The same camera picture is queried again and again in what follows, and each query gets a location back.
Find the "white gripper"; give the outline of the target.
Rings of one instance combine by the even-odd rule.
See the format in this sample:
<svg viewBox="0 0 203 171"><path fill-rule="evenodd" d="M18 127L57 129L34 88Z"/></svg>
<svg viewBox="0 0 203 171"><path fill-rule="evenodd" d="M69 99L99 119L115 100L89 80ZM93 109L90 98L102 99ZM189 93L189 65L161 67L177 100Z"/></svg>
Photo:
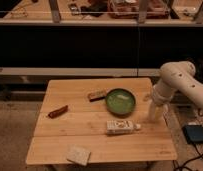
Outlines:
<svg viewBox="0 0 203 171"><path fill-rule="evenodd" d="M168 103L169 99L167 97L162 96L158 92L156 86L152 87L151 98L152 98L152 101L150 102L150 105L149 105L148 119L150 121L155 121L155 119L159 120L164 113L163 105Z"/></svg>

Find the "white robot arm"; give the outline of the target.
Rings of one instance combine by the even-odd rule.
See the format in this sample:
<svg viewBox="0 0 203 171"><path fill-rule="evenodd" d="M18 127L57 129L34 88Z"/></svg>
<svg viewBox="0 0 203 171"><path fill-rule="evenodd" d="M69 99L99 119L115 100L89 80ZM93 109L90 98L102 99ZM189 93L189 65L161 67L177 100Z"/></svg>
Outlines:
<svg viewBox="0 0 203 171"><path fill-rule="evenodd" d="M203 84L194 78L196 68L189 61L168 62L161 66L160 79L152 87L148 118L157 122L166 114L165 106L180 91L203 110Z"/></svg>

